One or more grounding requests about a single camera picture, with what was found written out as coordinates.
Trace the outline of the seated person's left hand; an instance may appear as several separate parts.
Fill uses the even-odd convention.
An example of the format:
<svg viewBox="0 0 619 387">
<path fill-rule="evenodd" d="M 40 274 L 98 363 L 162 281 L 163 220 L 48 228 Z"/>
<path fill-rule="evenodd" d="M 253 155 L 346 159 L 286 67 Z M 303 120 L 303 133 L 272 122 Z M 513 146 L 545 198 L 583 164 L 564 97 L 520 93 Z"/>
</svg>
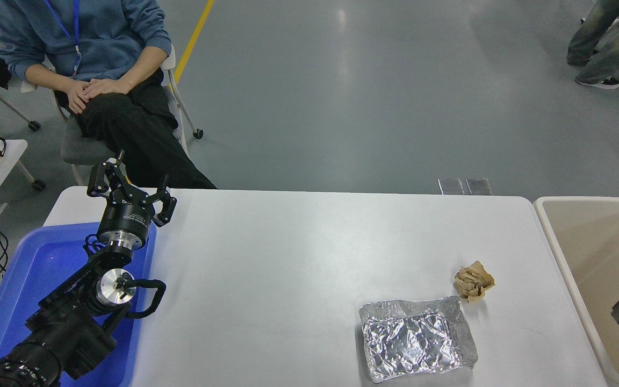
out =
<svg viewBox="0 0 619 387">
<path fill-rule="evenodd" d="M 81 98 L 84 102 L 88 102 L 90 99 L 99 95 L 108 94 L 121 94 L 128 95 L 130 91 L 135 87 L 135 84 L 129 80 L 119 79 L 91 79 L 81 93 Z"/>
</svg>

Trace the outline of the seated person's right hand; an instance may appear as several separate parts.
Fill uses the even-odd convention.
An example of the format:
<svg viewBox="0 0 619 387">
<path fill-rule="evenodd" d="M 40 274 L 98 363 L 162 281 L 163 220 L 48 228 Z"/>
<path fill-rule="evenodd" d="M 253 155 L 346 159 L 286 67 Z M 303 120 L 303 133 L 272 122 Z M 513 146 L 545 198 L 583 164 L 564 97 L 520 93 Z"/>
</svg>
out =
<svg viewBox="0 0 619 387">
<path fill-rule="evenodd" d="M 87 108 L 87 104 L 91 100 L 85 90 L 88 88 L 89 82 L 79 80 L 68 80 L 62 91 L 66 93 L 68 106 L 72 113 L 80 115 Z"/>
</svg>

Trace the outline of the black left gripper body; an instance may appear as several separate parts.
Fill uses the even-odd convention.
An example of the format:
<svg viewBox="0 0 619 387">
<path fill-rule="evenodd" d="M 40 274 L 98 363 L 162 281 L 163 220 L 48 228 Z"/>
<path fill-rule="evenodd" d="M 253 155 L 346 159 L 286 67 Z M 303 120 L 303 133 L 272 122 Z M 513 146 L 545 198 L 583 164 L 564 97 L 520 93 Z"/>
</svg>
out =
<svg viewBox="0 0 619 387">
<path fill-rule="evenodd" d="M 153 209 L 145 209 L 140 201 L 147 198 L 145 192 L 125 194 L 120 190 L 110 193 L 106 199 L 98 236 L 108 238 L 111 232 L 125 231 L 138 238 L 146 238 L 152 222 Z"/>
</svg>

